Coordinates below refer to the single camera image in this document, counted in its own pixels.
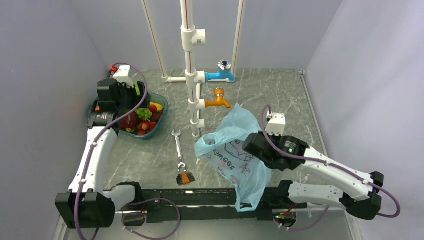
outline blue faucet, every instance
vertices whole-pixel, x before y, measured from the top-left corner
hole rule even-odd
[[[233,83],[236,80],[236,76],[232,74],[231,72],[231,62],[227,60],[222,60],[218,63],[218,72],[217,73],[204,73],[204,79],[205,81],[209,80],[217,80],[217,79],[228,79],[231,83]]]

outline orange faucet handle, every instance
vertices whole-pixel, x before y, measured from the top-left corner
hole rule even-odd
[[[224,88],[217,87],[215,88],[213,93],[215,94],[215,97],[218,97],[218,96],[224,97]]]

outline faucet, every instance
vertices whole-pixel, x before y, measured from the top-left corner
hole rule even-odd
[[[224,99],[224,89],[217,87],[213,91],[215,94],[216,100],[215,101],[204,101],[204,107],[220,107],[225,106],[227,109],[231,108],[230,103]]]
[[[218,72],[217,73],[204,73],[205,81],[209,80],[223,80],[228,79],[230,83],[233,83],[236,80],[236,77],[231,72],[231,62],[227,60],[221,60],[218,62]]]

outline wrench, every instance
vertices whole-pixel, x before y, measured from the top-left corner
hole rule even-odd
[[[184,172],[187,172],[188,167],[186,163],[184,162],[183,150],[181,149],[181,143],[180,143],[181,130],[178,130],[177,132],[175,132],[175,130],[172,130],[171,134],[175,138],[175,142],[176,142],[176,152],[178,153],[178,159],[179,159],[178,172],[180,172],[182,168],[184,168]]]

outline white wall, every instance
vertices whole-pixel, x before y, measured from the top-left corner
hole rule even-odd
[[[157,69],[141,0],[70,0],[106,65],[126,60]],[[306,69],[342,0],[247,0],[239,68]],[[150,0],[167,68],[185,68],[179,0]],[[232,59],[239,0],[194,0],[194,25],[206,29],[196,68]]]
[[[106,68],[68,0],[0,7],[0,239],[49,240]]]
[[[367,240],[424,235],[423,24],[420,0],[345,0],[306,70],[330,157],[383,173],[400,201],[398,218],[360,221]]]

